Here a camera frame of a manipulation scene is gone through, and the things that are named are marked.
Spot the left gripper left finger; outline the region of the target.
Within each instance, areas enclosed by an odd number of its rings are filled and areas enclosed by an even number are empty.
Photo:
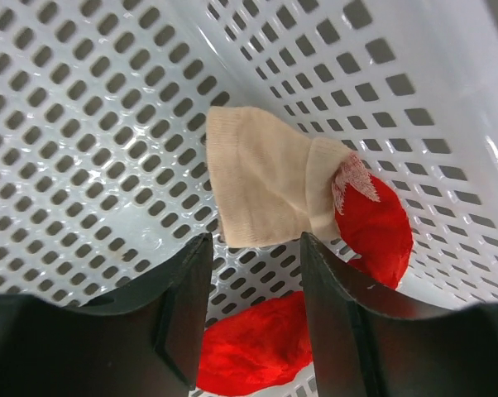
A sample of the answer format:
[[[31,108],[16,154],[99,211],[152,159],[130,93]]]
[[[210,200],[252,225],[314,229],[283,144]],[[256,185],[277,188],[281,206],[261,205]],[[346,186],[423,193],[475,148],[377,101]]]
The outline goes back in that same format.
[[[0,294],[0,396],[186,396],[197,383],[213,241],[80,307]]]

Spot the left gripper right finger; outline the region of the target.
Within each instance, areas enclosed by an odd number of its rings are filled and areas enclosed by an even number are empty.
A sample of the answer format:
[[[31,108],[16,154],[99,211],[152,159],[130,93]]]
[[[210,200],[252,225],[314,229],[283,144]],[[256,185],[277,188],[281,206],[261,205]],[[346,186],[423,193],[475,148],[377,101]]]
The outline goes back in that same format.
[[[498,304],[440,308],[299,243],[320,395],[498,396]]]

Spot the pink patterned sock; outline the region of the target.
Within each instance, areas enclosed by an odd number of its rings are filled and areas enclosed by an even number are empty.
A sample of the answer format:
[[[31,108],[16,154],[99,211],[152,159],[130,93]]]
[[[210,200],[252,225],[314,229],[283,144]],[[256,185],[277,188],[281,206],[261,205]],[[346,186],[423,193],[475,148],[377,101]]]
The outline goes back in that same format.
[[[353,268],[396,288],[413,237],[396,193],[342,142],[309,138],[259,108],[210,108],[206,153],[223,240],[279,245],[309,232],[342,239]],[[204,334],[198,387],[245,396],[290,383],[312,361],[302,292],[259,303]]]

